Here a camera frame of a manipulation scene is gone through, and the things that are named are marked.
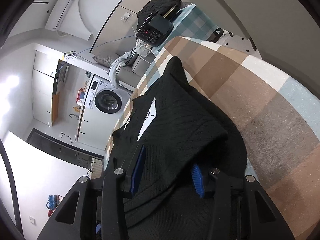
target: gray pillow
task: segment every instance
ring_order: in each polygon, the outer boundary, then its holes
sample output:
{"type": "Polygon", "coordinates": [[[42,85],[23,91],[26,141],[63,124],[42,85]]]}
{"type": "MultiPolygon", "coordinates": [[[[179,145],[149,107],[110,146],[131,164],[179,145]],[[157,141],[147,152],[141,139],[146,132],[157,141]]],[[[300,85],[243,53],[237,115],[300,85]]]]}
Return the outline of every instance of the gray pillow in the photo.
{"type": "Polygon", "coordinates": [[[94,56],[93,59],[101,65],[110,67],[112,63],[120,56],[114,52],[102,51],[98,55],[94,56]]]}

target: air conditioner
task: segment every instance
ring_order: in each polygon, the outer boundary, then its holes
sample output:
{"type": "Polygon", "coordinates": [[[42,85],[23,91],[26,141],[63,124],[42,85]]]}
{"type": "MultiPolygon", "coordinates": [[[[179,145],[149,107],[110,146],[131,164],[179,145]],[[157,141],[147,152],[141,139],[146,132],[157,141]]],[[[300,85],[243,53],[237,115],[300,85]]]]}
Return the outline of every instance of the air conditioner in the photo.
{"type": "Polygon", "coordinates": [[[74,0],[58,0],[55,4],[45,28],[50,31],[58,31],[74,0]]]}

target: blue checkered tablecloth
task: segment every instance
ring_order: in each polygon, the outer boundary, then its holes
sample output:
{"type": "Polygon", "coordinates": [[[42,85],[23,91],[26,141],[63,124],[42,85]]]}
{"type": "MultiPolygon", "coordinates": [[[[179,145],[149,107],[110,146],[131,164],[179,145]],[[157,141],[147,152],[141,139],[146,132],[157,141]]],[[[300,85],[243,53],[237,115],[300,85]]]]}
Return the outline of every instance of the blue checkered tablecloth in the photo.
{"type": "Polygon", "coordinates": [[[176,36],[184,36],[206,41],[214,30],[219,27],[201,11],[195,4],[191,4],[183,9],[180,15],[173,21],[173,30],[166,40],[158,47],[151,49],[157,56],[165,44],[176,36]]]}

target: faucet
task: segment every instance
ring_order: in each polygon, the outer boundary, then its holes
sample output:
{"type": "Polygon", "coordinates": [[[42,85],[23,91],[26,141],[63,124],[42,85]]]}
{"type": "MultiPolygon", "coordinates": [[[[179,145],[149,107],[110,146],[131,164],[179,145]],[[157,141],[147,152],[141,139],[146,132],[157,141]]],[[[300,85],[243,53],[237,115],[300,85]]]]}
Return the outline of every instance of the faucet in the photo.
{"type": "Polygon", "coordinates": [[[72,118],[72,115],[78,117],[77,120],[79,120],[79,115],[77,115],[77,114],[69,114],[69,117],[72,118]]]}

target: tiled floor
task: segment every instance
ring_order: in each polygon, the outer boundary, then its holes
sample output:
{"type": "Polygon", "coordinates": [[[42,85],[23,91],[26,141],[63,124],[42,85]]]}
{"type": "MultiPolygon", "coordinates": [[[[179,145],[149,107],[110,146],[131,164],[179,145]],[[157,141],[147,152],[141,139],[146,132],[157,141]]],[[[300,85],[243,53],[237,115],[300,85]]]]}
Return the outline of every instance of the tiled floor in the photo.
{"type": "Polygon", "coordinates": [[[233,37],[231,37],[228,31],[224,30],[224,33],[222,37],[217,41],[217,44],[243,51],[249,55],[261,59],[260,53],[258,52],[258,50],[253,50],[251,42],[249,40],[241,38],[240,36],[237,36],[235,34],[233,34],[233,37]]]}

